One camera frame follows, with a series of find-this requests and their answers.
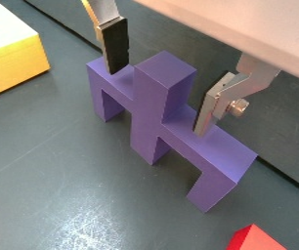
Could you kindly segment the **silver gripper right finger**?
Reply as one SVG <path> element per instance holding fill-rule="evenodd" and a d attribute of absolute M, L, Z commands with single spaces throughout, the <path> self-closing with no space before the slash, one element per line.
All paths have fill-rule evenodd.
<path fill-rule="evenodd" d="M 243 53 L 237 73 L 227 72 L 205 94 L 193 131 L 203 136 L 227 113 L 241 116 L 249 102 L 245 97 L 263 91 L 280 69 Z"/>

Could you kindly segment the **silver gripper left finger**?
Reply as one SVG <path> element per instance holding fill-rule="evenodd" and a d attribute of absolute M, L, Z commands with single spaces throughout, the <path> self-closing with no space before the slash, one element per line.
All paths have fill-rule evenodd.
<path fill-rule="evenodd" d="M 115 0 L 88 0 L 87 10 L 101 43 L 107 69 L 115 74 L 129 64 L 128 20 L 120 15 Z"/>

